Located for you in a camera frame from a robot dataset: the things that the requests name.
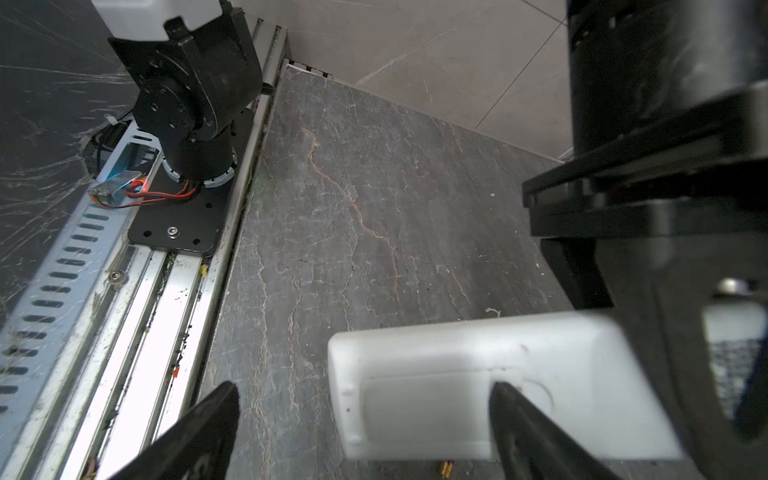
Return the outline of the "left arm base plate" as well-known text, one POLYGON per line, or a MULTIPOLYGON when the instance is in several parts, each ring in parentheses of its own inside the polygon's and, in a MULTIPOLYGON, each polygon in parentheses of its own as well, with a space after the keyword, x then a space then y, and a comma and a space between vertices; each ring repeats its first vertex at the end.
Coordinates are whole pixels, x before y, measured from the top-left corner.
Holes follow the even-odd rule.
MULTIPOLYGON (((197 256, 210 255, 216 250, 226 223, 238 167, 244 160, 254 113, 252 109, 246 108, 235 117, 230 132, 233 160, 231 178, 215 188, 203 185, 185 200, 167 200, 138 207, 127 233, 130 242, 197 256)), ((148 190, 175 194, 182 189, 184 182, 176 181, 168 174, 163 165, 164 160, 161 156, 157 162, 159 167, 148 190)))

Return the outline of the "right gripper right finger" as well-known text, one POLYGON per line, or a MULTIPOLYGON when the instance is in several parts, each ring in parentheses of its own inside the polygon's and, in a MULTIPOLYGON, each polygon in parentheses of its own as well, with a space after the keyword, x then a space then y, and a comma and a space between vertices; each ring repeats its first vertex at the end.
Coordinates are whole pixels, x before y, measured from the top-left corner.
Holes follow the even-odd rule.
POLYGON ((517 388, 493 385, 490 426, 507 479, 615 479, 517 388))

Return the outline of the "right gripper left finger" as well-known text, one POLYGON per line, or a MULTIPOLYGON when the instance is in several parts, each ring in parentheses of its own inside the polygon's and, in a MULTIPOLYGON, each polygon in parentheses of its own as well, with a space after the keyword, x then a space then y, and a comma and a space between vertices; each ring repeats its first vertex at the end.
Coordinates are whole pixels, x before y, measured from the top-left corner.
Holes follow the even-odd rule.
POLYGON ((238 389, 225 381, 113 477, 224 479, 239 418, 238 389))

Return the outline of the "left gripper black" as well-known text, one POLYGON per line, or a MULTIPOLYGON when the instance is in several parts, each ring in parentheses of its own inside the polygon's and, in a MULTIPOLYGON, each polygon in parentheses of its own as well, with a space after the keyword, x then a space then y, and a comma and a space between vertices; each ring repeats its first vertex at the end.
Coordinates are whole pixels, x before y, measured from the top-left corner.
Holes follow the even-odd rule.
POLYGON ((767 475, 767 355, 727 416, 704 309, 767 302, 767 5, 571 1, 573 159, 523 185, 571 302, 613 307, 710 479, 767 475))

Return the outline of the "white remote control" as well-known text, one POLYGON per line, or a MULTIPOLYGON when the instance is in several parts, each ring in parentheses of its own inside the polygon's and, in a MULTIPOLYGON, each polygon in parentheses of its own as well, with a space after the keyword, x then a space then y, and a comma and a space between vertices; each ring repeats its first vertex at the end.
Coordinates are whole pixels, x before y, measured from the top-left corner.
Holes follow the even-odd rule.
POLYGON ((335 334, 331 403, 351 460, 489 460, 489 401, 515 387, 601 460, 683 455, 620 327, 605 310, 335 334))

